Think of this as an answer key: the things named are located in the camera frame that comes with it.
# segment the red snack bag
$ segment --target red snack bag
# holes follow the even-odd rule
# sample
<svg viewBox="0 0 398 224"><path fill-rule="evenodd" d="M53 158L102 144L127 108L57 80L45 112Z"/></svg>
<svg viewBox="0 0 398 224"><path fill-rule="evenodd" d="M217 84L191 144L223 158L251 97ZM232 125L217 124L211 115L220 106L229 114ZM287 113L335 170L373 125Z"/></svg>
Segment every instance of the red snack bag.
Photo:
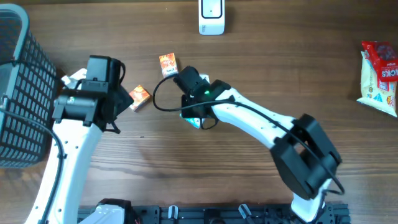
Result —
<svg viewBox="0 0 398 224"><path fill-rule="evenodd" d="M390 43L362 41L362 46L380 81L398 81L398 57Z"/></svg>

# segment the teal basket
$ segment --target teal basket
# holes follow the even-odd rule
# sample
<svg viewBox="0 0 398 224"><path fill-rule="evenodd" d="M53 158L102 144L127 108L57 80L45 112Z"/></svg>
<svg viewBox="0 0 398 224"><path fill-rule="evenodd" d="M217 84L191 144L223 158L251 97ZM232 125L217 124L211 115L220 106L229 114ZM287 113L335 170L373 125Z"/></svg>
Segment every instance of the teal basket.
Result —
<svg viewBox="0 0 398 224"><path fill-rule="evenodd" d="M51 129L58 83L54 64L29 30L25 10L0 4L0 107ZM0 112L0 168L40 162L49 138L43 129Z"/></svg>

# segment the orange packet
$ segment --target orange packet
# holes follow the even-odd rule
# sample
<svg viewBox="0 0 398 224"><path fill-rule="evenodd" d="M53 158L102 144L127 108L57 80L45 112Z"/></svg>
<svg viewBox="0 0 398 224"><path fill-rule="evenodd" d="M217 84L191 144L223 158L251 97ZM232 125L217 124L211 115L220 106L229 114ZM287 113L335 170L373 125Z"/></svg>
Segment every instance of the orange packet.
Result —
<svg viewBox="0 0 398 224"><path fill-rule="evenodd" d="M130 105L130 108L135 111L142 106L149 98L150 94L141 85L138 85L133 91L129 93L134 103Z"/></svg>
<svg viewBox="0 0 398 224"><path fill-rule="evenodd" d="M159 60L160 60L160 66L162 67L162 74L164 78L178 73L177 62L175 60L174 53L162 55L159 57Z"/></svg>

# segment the food package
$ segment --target food package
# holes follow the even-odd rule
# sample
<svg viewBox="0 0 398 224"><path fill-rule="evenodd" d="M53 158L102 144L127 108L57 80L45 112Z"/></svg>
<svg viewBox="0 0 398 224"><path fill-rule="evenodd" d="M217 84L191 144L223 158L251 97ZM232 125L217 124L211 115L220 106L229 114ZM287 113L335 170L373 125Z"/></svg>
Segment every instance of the food package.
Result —
<svg viewBox="0 0 398 224"><path fill-rule="evenodd" d="M144 87L142 87L141 85L138 85L129 94L131 98L134 100L134 103L130 105L130 108L133 111L141 107L150 98L150 94L148 93L148 91L146 91Z"/></svg>
<svg viewBox="0 0 398 224"><path fill-rule="evenodd" d="M159 60L164 78L178 73L177 61L175 59L174 53L162 55L159 57Z"/></svg>
<svg viewBox="0 0 398 224"><path fill-rule="evenodd" d="M390 43L362 41L365 56L382 82L398 81L398 57Z"/></svg>
<svg viewBox="0 0 398 224"><path fill-rule="evenodd" d="M208 75L206 74L199 74L199 75L202 79L205 79L210 83ZM192 124L192 126L194 126L195 128L200 129L200 118L182 118L182 119L188 121L188 123ZM201 120L202 124L205 122L205 120L206 120L205 118L202 118Z"/></svg>
<svg viewBox="0 0 398 224"><path fill-rule="evenodd" d="M362 57L362 97L357 101L397 117L395 99L397 82L382 82L366 58L365 52L362 52Z"/></svg>

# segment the wooden table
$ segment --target wooden table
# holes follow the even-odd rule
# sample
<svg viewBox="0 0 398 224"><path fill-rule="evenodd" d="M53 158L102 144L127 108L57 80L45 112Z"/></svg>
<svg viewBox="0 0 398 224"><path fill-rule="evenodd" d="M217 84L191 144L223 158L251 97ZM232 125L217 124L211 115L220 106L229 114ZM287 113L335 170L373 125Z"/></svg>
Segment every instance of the wooden table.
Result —
<svg viewBox="0 0 398 224"><path fill-rule="evenodd" d="M198 33L196 2L72 4L25 7L30 26L57 67L72 74L89 55L109 55L127 66L124 87L150 92L162 79L159 56L174 52L250 100L319 120L339 150L338 177L353 223L398 220L398 122L358 104L361 40L386 40L398 49L396 1L229 2L221 36ZM159 104L178 106L172 83ZM116 121L91 158L81 205L123 198L133 205L290 203L264 146L229 124L193 128L178 113L151 104ZM0 171L0 223L21 223L39 189L45 162Z"/></svg>

